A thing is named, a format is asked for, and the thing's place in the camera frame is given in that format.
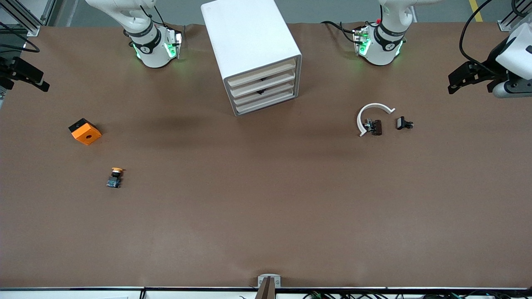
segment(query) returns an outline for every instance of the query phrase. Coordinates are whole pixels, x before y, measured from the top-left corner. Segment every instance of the white rectangular container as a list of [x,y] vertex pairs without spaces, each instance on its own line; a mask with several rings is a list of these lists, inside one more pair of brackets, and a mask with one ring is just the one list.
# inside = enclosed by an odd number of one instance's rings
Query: white rectangular container
[[274,0],[216,0],[201,11],[235,115],[297,97],[301,52]]

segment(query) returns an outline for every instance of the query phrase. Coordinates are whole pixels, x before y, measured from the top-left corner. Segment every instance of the yellow floor stripe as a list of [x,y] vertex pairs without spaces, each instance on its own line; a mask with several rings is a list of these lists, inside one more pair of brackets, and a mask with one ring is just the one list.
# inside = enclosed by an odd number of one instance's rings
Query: yellow floor stripe
[[[469,5],[471,5],[471,9],[473,10],[473,12],[478,9],[477,0],[469,0]],[[480,12],[475,15],[475,21],[482,22],[482,16],[480,15]]]

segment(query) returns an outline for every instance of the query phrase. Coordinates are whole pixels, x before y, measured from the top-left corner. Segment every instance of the gray floor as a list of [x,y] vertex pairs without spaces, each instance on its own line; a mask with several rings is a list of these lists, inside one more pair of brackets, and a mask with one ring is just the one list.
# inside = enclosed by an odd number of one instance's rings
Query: gray floor
[[[200,6],[210,0],[158,0],[164,21],[172,24],[203,24]],[[377,0],[276,0],[287,23],[319,23],[324,20],[355,22],[379,17]],[[485,22],[495,22],[510,12],[510,0],[493,0],[482,10]],[[472,14],[468,0],[445,0],[417,6],[419,22],[465,22]],[[118,23],[84,0],[64,0],[57,26],[107,27]]]

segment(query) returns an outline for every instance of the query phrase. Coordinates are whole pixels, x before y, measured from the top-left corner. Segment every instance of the white curved handle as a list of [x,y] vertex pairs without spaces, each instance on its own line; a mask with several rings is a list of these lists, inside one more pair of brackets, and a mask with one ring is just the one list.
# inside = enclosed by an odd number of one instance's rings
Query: white curved handle
[[386,111],[388,114],[391,114],[395,111],[395,108],[390,109],[388,106],[379,103],[371,103],[362,107],[362,109],[360,109],[359,116],[356,117],[356,125],[359,126],[360,137],[364,136],[364,134],[366,134],[367,132],[366,128],[364,127],[364,124],[362,123],[362,112],[364,112],[364,110],[368,108],[379,108]]

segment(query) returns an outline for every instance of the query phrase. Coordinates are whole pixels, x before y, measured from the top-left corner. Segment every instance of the orange block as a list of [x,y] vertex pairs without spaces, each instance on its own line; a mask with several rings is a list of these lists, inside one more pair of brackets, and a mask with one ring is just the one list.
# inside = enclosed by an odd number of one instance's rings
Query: orange block
[[89,145],[102,136],[102,133],[94,125],[82,118],[69,127],[72,136],[77,141]]

